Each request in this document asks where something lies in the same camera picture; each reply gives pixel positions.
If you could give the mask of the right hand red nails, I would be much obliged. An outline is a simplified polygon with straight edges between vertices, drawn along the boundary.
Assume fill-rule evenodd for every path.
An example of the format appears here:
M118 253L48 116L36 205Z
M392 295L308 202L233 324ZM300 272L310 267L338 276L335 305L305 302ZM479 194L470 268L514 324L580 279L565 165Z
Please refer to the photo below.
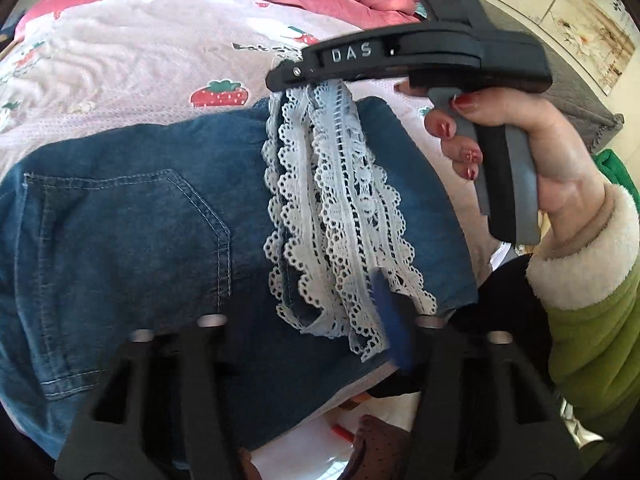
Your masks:
M452 96L424 118L454 172L483 180L480 210L502 242L531 242L538 214L550 222L554 252L577 252L608 221L606 184L582 139L542 96L491 88Z

